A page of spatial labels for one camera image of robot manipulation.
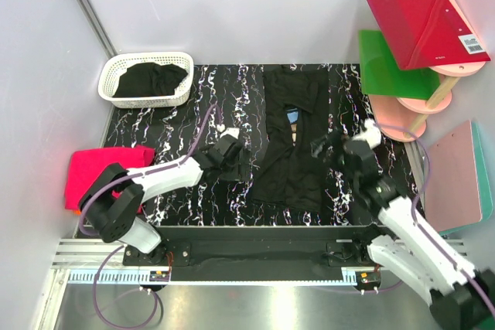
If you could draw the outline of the black printed t-shirt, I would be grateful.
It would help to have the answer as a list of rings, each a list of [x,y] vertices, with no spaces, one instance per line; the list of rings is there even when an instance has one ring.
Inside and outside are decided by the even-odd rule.
[[[322,208],[326,166],[311,143],[329,130],[329,71],[264,73],[268,147],[254,178],[252,198],[291,209]]]

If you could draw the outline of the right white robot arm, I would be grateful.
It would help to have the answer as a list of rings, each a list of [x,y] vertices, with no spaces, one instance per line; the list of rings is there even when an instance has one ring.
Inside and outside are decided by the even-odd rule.
[[[355,200],[388,229],[367,226],[342,258],[391,271],[423,299],[441,328],[475,329],[494,316],[494,273],[454,250],[418,213],[420,197],[408,197],[380,173],[374,149],[381,140],[381,126],[367,119],[353,137],[335,129],[311,143],[312,157],[341,172]]]

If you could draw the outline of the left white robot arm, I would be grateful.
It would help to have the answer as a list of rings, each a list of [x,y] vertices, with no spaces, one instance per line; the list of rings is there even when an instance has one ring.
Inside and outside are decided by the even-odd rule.
[[[138,209],[161,194],[201,182],[241,180],[244,146],[238,128],[222,128],[216,143],[174,161],[144,168],[107,166],[80,199],[83,220],[105,243],[120,242],[161,260],[166,253],[158,230],[137,216]]]

